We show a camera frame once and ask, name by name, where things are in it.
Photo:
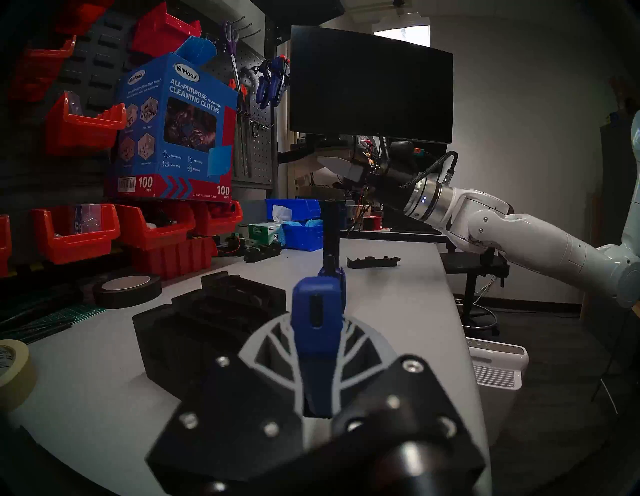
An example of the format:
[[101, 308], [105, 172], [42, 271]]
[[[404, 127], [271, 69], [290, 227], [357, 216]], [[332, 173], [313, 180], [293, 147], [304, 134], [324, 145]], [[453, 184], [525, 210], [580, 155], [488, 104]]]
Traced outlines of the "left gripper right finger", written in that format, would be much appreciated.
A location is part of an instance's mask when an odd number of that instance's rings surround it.
[[331, 489], [474, 489], [486, 463], [427, 362], [343, 319], [331, 380]]

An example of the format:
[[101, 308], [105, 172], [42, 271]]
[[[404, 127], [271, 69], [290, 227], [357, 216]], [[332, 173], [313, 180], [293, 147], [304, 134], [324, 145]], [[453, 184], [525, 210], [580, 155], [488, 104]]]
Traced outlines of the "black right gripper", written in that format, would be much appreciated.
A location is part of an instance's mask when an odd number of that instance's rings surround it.
[[351, 191], [366, 190], [370, 199], [396, 211], [403, 211], [407, 206], [413, 187], [404, 185], [417, 176], [415, 163], [400, 159], [387, 159], [377, 169], [339, 157], [318, 156], [317, 162], [338, 176], [349, 176]]

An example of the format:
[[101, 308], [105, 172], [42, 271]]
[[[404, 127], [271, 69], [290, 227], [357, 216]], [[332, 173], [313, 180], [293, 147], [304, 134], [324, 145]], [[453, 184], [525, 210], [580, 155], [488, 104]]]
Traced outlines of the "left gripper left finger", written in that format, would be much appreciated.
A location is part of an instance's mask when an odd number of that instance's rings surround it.
[[250, 332], [171, 329], [145, 351], [151, 379], [180, 404], [146, 463], [162, 489], [231, 489], [303, 452], [304, 386], [281, 314]]

